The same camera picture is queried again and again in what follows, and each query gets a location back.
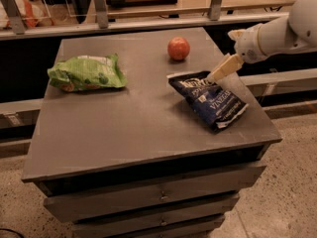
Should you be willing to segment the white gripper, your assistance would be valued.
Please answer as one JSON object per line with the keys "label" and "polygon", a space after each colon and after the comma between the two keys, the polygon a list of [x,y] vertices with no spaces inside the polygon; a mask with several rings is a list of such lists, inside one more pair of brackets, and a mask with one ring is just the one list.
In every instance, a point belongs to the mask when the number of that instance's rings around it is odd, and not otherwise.
{"label": "white gripper", "polygon": [[243,63],[256,63],[266,59],[260,48],[259,33],[261,24],[247,29],[231,30],[229,38],[235,42],[236,54],[224,55],[223,59],[208,74],[207,80],[215,83],[218,80],[239,70]]}

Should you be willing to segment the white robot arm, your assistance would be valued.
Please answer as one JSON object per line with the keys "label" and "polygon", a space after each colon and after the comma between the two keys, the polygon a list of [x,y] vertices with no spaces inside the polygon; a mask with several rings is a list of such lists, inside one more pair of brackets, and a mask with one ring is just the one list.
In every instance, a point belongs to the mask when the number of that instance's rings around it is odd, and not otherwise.
{"label": "white robot arm", "polygon": [[247,29],[233,30],[233,55],[225,55],[207,75],[215,83],[239,70],[244,63],[256,63],[280,55],[313,53],[317,50],[317,0],[297,0],[287,16]]}

